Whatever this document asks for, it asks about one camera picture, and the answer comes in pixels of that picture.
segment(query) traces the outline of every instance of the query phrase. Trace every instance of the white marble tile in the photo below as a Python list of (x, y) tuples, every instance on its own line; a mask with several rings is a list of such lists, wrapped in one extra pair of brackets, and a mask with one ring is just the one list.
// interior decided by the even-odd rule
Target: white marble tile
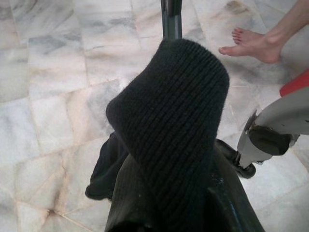
[(111, 202), (103, 200), (95, 202), (92, 206), (76, 210), (67, 214), (68, 218), (77, 221), (93, 232), (102, 232), (110, 211)]
[(291, 150), (255, 167), (254, 177), (240, 179), (254, 210), (262, 209), (309, 181), (308, 171)]
[(279, 10), (283, 13), (287, 13), (297, 2), (297, 0), (272, 0), (272, 1), (254, 0), (254, 1), (256, 2), (256, 4), (258, 4), (259, 2), (268, 4), (270, 7)]
[(11, 0), (21, 39), (77, 28), (71, 0)]
[(30, 39), (29, 80), (32, 99), (86, 87), (80, 32), (73, 30)]
[(131, 11), (130, 0), (73, 0), (73, 2), (78, 14)]
[(27, 99), (0, 104), (0, 165), (14, 165), (40, 154)]
[(129, 83), (150, 62), (155, 51), (110, 46), (86, 52), (87, 72), (92, 85), (118, 79)]
[(0, 102), (28, 95), (27, 61), (26, 48), (0, 50)]
[(262, 110), (281, 97), (280, 89), (282, 85), (250, 85), (248, 87)]
[(301, 135), (293, 148), (298, 150), (309, 150), (309, 135)]
[(162, 42), (162, 35), (140, 38), (140, 46), (142, 50), (149, 51), (153, 55), (158, 50)]
[(16, 199), (43, 209), (59, 211), (65, 169), (61, 154), (30, 159), (16, 167)]
[(131, 80), (150, 61), (141, 51), (132, 13), (80, 17), (90, 84), (114, 79)]
[(0, 189), (0, 230), (5, 232), (17, 232), (18, 222), (16, 204), (12, 196)]
[(87, 228), (84, 228), (66, 218), (54, 213), (49, 212), (49, 215), (42, 226), (40, 232), (91, 232)]
[(261, 0), (256, 0), (255, 2), (260, 16), (268, 30), (271, 30), (273, 27), (275, 27), (284, 17), (283, 12), (268, 5), (269, 1), (265, 3)]
[(0, 189), (15, 196), (15, 165), (0, 167)]
[(68, 213), (93, 205), (93, 200), (88, 199), (84, 192), (90, 183), (100, 149), (107, 138), (99, 138), (73, 147), (70, 152), (62, 154), (66, 172), (57, 207), (61, 212)]
[(2, 0), (0, 2), (0, 31), (0, 49), (20, 46), (10, 0)]
[(265, 231), (307, 232), (309, 227), (309, 184), (306, 184), (262, 210), (257, 216)]
[(107, 46), (140, 48), (131, 12), (84, 14), (79, 21), (86, 51)]
[[(141, 38), (162, 37), (161, 2), (156, 0), (132, 0), (138, 34)], [(205, 42), (191, 0), (182, 3), (183, 37), (196, 42)]]
[(132, 9), (140, 37), (163, 36), (161, 1), (132, 0)]
[(16, 199), (34, 208), (64, 215), (91, 206), (84, 191), (106, 138), (17, 165)]
[(309, 172), (309, 149), (304, 150), (292, 149), (292, 150)]
[(113, 129), (105, 110), (119, 92), (120, 82), (115, 80), (67, 94), (67, 109), (76, 144), (109, 136)]
[(39, 232), (49, 214), (24, 202), (17, 203), (17, 210), (20, 232)]
[(227, 102), (231, 104), (240, 131), (242, 131), (254, 110), (257, 109), (258, 112), (261, 112), (261, 107), (253, 98), (252, 92), (245, 86), (230, 87), (227, 95)]
[(33, 101), (32, 109), (43, 154), (59, 151), (74, 144), (64, 96)]
[(239, 131), (230, 103), (226, 102), (223, 108), (217, 138), (222, 139)]

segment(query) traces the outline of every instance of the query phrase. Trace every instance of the black fabric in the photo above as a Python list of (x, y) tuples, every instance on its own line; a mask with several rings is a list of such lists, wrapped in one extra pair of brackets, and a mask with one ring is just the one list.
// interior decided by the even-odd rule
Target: black fabric
[[(122, 161), (122, 156), (118, 152), (121, 153), (125, 149), (121, 142), (117, 141), (114, 133), (102, 148), (105, 147), (110, 149), (101, 149), (99, 160), (114, 160), (118, 157)], [(108, 166), (100, 164), (101, 167), (109, 169)], [(165, 231), (166, 228), (164, 228), (161, 214), (154, 202), (154, 196), (149, 191), (143, 173), (132, 156), (129, 155), (126, 158), (120, 170), (112, 168), (112, 165), (110, 167), (118, 173), (118, 176), (117, 181), (114, 174), (108, 176), (112, 178), (112, 181), (109, 180), (108, 183), (115, 183), (115, 187), (105, 231)], [(109, 173), (101, 170), (102, 175)], [(100, 180), (102, 188), (108, 186), (105, 183), (108, 178)], [(207, 183), (203, 210), (204, 231), (264, 232), (234, 169), (216, 146)], [(101, 192), (102, 190), (98, 188), (92, 193), (100, 195)]]
[(103, 144), (100, 156), (86, 189), (86, 196), (94, 200), (112, 199), (118, 171), (128, 156), (115, 133)]
[(187, 40), (163, 41), (107, 107), (168, 232), (203, 231), (213, 144), (229, 85), (220, 61)]

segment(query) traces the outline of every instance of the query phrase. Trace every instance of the black knit beanie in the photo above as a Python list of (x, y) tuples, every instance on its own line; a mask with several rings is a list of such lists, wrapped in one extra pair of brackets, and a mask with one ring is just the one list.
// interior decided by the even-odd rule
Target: black knit beanie
[(228, 74), (197, 43), (163, 41), (106, 110), (169, 232), (203, 231), (203, 208)]

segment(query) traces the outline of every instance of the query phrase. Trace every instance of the marble floor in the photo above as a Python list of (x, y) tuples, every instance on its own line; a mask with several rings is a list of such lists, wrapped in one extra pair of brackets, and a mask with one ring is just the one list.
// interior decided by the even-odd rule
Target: marble floor
[[(265, 33), (295, 0), (183, 0), (183, 34), (226, 66), (218, 137), (236, 147), (254, 109), (309, 64), (309, 28), (274, 65), (221, 56), (235, 26)], [(162, 39), (160, 0), (0, 0), (0, 231), (102, 232), (110, 203), (84, 195), (112, 131), (107, 103)], [(309, 228), (309, 137), (243, 186), (268, 232)]]

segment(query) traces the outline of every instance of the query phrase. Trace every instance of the red fabric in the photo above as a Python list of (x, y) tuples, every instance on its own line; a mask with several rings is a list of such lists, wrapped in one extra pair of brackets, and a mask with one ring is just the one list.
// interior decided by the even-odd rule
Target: red fabric
[(304, 87), (309, 87), (309, 69), (305, 70), (300, 76), (283, 86), (280, 89), (280, 95), (283, 97)]

